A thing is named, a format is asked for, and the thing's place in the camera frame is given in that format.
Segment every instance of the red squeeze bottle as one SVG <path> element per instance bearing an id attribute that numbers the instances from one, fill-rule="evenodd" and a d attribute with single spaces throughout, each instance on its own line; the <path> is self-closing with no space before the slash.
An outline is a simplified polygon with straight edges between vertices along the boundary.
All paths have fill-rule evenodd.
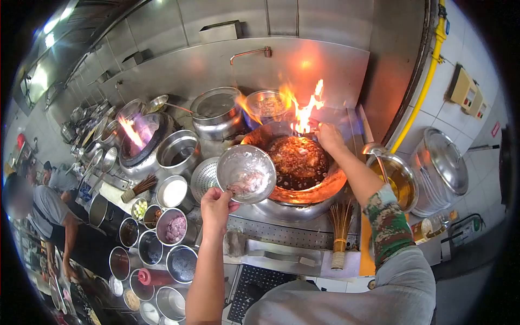
<path id="1" fill-rule="evenodd" d="M 168 285 L 175 283 L 175 280 L 168 271 L 147 268 L 139 270 L 137 279 L 144 285 Z"/>

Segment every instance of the electrical box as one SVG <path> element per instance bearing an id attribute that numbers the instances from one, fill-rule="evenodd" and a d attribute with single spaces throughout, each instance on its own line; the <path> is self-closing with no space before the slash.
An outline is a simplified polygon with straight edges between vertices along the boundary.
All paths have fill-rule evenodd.
<path id="1" fill-rule="evenodd" d="M 477 119 L 481 119 L 487 109 L 480 88 L 460 64 L 455 67 L 453 79 L 448 89 L 448 98 L 459 104 L 464 113 Z"/>

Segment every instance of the camouflage arm sleeve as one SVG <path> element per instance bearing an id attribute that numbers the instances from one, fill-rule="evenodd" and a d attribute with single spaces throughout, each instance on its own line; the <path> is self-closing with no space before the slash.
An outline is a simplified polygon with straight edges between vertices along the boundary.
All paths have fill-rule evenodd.
<path id="1" fill-rule="evenodd" d="M 372 240 L 376 271 L 401 249 L 415 245 L 405 214 L 389 184 L 368 200 L 363 209 L 372 226 Z"/>

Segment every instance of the cook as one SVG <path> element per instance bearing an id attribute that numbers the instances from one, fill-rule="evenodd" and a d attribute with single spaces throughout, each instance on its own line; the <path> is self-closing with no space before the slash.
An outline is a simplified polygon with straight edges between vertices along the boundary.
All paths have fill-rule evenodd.
<path id="1" fill-rule="evenodd" d="M 43 184 L 60 191 L 61 199 L 67 204 L 69 209 L 81 220 L 88 222 L 88 213 L 81 205 L 76 203 L 76 197 L 80 191 L 76 176 L 53 167 L 50 161 L 47 160 L 43 164 Z"/>
<path id="2" fill-rule="evenodd" d="M 101 231 L 86 225 L 50 187 L 31 187 L 29 182 L 12 173 L 2 189 L 2 204 L 11 218 L 28 218 L 38 234 L 45 239 L 49 273 L 56 274 L 54 247 L 63 252 L 63 273 L 67 279 L 77 278 L 70 259 L 95 274 L 109 279 L 110 252 L 118 243 Z"/>
<path id="3" fill-rule="evenodd" d="M 376 288 L 365 293 L 321 292 L 296 280 L 268 291 L 245 314 L 243 324 L 430 324 L 435 279 L 415 243 L 388 184 L 345 146 L 332 124 L 316 132 L 345 172 L 372 227 Z M 231 192 L 211 188 L 201 201 L 203 239 L 186 301 L 187 324 L 219 323 L 224 305 L 222 240 L 228 214 L 238 209 Z"/>

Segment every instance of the bamboo wok brush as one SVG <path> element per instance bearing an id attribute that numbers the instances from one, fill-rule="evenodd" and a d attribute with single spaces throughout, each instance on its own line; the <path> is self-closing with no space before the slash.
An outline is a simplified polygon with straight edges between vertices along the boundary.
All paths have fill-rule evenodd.
<path id="1" fill-rule="evenodd" d="M 350 200 L 348 204 L 343 201 L 330 206 L 330 221 L 334 227 L 334 248 L 332 251 L 331 269 L 343 269 L 345 264 L 345 249 L 347 246 L 347 233 L 352 220 L 352 208 Z"/>
<path id="2" fill-rule="evenodd" d="M 155 186 L 157 184 L 157 177 L 153 174 L 148 174 L 142 181 L 139 182 L 134 188 L 131 188 L 129 190 L 126 190 L 121 195 L 121 201 L 123 203 L 128 203 L 131 199 L 133 199 L 135 196 L 143 193 L 146 190 L 149 190 L 152 188 L 152 186 Z"/>

